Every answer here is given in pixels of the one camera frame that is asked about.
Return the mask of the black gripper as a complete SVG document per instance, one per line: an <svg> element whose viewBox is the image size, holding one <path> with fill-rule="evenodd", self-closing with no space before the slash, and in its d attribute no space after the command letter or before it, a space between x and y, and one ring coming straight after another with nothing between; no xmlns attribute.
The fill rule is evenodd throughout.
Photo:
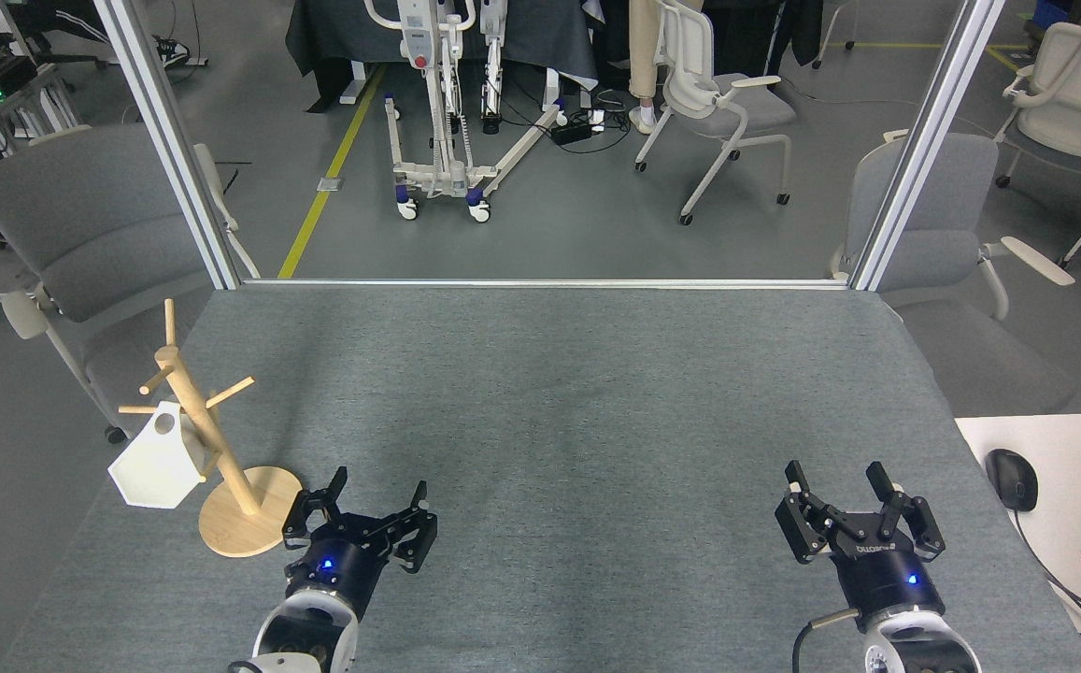
<svg viewBox="0 0 1081 673"><path fill-rule="evenodd" d="M356 536L349 525L342 529L330 524L342 516L336 501L347 481L348 469L341 465L326 487L315 492L305 487L292 500L282 528L283 546L308 549L304 557L286 566L285 595L306 589L334 592L362 620L390 558L408 574L421 571L437 538L438 517L428 509L426 481L421 480L408 508L379 521L377 539ZM326 524L310 534L308 520L317 512Z"/></svg>
<svg viewBox="0 0 1081 673"><path fill-rule="evenodd" d="M890 541L899 533L898 523L904 517L913 544L899 541L835 551L836 575L848 605L858 611L858 629L868 629L888 616L907 610L934 610L934 585L923 561L933 561L946 549L924 497L905 494L903 487L888 477L884 465L871 463L865 474L882 503L876 528L878 539ZM804 469L798 461L789 461L785 477L789 486L775 508L775 519L796 561L808 564L828 546L831 529L848 524L848 516L810 492Z"/></svg>

